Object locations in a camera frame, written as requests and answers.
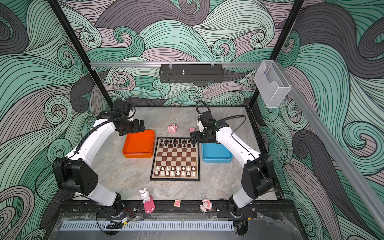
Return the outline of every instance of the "white bunny toy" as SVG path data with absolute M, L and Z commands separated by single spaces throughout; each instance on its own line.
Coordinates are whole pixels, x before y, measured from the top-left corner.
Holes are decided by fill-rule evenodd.
M 144 190 L 139 190 L 139 193 L 141 193 L 141 199 L 143 200 L 143 203 L 151 200 L 151 198 L 149 197 L 149 192 L 147 191 L 147 188 L 144 188 Z

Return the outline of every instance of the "wall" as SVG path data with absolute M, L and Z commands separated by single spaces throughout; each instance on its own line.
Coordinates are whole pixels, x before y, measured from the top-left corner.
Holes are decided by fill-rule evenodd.
M 37 175 L 66 155 L 104 108 L 46 0 L 0 1 L 0 238 L 42 239 L 58 204 Z M 51 168 L 37 181 L 58 192 Z
M 294 0 L 60 0 L 91 61 L 268 59 Z M 99 68 L 111 97 L 136 105 L 248 105 L 256 70 L 223 83 L 161 83 L 159 68 Z
M 384 196 L 384 1 L 329 0 L 302 9 L 278 61 L 380 197 Z M 310 239 L 384 234 L 290 95 L 257 99 L 258 125 Z

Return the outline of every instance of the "blue tray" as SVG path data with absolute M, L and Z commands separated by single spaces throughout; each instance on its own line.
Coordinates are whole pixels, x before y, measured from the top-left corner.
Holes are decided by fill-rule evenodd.
M 222 144 L 203 143 L 203 162 L 205 163 L 230 163 L 232 153 Z

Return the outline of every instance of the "ventilation grille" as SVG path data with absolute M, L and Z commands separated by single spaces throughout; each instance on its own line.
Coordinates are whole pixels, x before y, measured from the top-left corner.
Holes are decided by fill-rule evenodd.
M 105 231 L 109 221 L 98 221 Z M 99 230 L 93 221 L 64 221 L 60 231 Z M 125 231 L 234 231 L 232 221 L 140 221 L 129 222 L 121 230 Z

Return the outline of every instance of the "cable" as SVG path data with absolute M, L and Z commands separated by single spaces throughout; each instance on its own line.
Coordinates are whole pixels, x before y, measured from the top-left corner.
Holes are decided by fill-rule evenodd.
M 66 158 L 66 159 L 64 159 L 64 160 L 62 160 L 62 161 L 60 161 L 60 162 L 64 162 L 64 161 L 70 159 L 71 157 Z M 52 163 L 52 164 L 46 166 L 46 167 L 43 168 L 43 170 L 37 175 L 37 178 L 35 179 L 35 191 L 36 191 L 36 195 L 37 195 L 41 200 L 46 201 L 46 202 L 64 202 L 64 201 L 72 200 L 72 199 L 74 199 L 75 197 L 85 197 L 84 195 L 79 195 L 79 196 L 71 197 L 71 198 L 68 198 L 68 199 L 60 200 L 60 201 L 51 201 L 51 200 L 46 200 L 46 199 L 44 199 L 44 198 L 43 198 L 42 196 L 40 196 L 40 194 L 37 192 L 37 180 L 39 179 L 40 175 L 44 172 L 45 169 L 51 167 L 52 165 L 54 165 L 54 164 L 56 164 L 56 163 L 60 163 L 60 162 L 55 162 L 55 163 Z
M 275 189 L 276 191 L 279 191 L 279 192 L 282 192 L 284 194 L 288 194 L 288 195 L 293 195 L 294 193 L 292 191 L 288 191 L 288 190 L 281 190 L 281 189 L 278 189 L 278 188 L 275 188 L 274 186 L 272 186 L 266 179 L 266 177 L 264 176 L 263 172 L 260 171 L 260 173 L 262 174 L 262 176 L 264 177 L 265 181 L 269 184 L 269 186 L 271 186 L 273 189 Z

